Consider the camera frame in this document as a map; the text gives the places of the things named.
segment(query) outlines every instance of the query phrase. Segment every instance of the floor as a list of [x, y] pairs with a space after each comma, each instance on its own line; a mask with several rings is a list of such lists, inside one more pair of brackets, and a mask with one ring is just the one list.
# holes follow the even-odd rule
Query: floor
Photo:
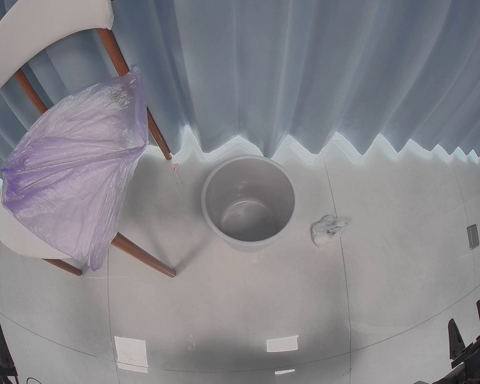
[[[404, 384], [450, 371], [450, 318], [466, 344], [480, 334], [480, 247], [466, 232], [480, 225], [480, 160], [413, 142], [397, 154], [381, 136], [364, 156], [340, 135], [312, 155], [287, 139], [274, 160], [295, 182], [293, 223], [243, 253], [208, 227], [200, 190], [245, 153], [258, 149], [236, 138], [204, 155], [187, 131], [173, 162], [142, 155], [119, 231], [174, 279], [113, 247], [82, 277], [0, 248], [0, 323], [21, 383]], [[319, 249], [310, 225], [326, 214], [348, 227]], [[290, 336], [297, 350], [266, 351]], [[117, 364], [116, 337], [144, 340], [148, 368]]]

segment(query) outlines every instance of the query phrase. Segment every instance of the curtain fold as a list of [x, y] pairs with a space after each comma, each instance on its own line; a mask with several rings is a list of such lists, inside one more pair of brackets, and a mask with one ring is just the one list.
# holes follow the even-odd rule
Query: curtain fold
[[[0, 17], [15, 0], [0, 3]], [[335, 132], [364, 154], [480, 154], [480, 2], [115, 0], [113, 33], [138, 64], [172, 153], [190, 126], [204, 152], [240, 135], [271, 157], [287, 135], [319, 153]], [[47, 107], [116, 76], [95, 31], [23, 70]], [[15, 79], [0, 89], [0, 157], [38, 117]]]

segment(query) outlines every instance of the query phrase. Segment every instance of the trash bag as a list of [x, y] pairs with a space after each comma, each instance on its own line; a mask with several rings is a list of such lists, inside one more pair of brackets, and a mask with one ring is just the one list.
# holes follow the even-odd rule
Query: trash bag
[[1, 169], [2, 204], [41, 240], [97, 270], [147, 145], [134, 67], [67, 96], [33, 124]]
[[312, 240], [317, 247], [339, 237], [347, 226], [347, 222], [333, 215], [325, 215], [320, 221], [312, 224]]

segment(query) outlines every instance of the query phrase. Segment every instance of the trash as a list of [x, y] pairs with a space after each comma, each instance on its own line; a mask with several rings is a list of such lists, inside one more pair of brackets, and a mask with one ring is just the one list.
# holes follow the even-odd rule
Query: trash
[[312, 224], [312, 240], [317, 247], [331, 241], [342, 234], [347, 222], [333, 215], [325, 215], [320, 221]]
[[97, 270], [147, 145], [134, 67], [67, 96], [34, 123], [1, 170], [2, 204], [41, 240]]

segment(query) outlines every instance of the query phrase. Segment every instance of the plastic bag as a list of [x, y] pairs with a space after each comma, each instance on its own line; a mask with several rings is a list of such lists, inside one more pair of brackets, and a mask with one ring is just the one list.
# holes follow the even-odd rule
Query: plastic bag
[[312, 224], [312, 240], [317, 247], [328, 243], [334, 237], [339, 237], [347, 222], [336, 218], [333, 215], [325, 215], [320, 221]]
[[148, 145], [138, 68], [67, 96], [3, 165], [3, 206], [53, 248], [101, 267]]

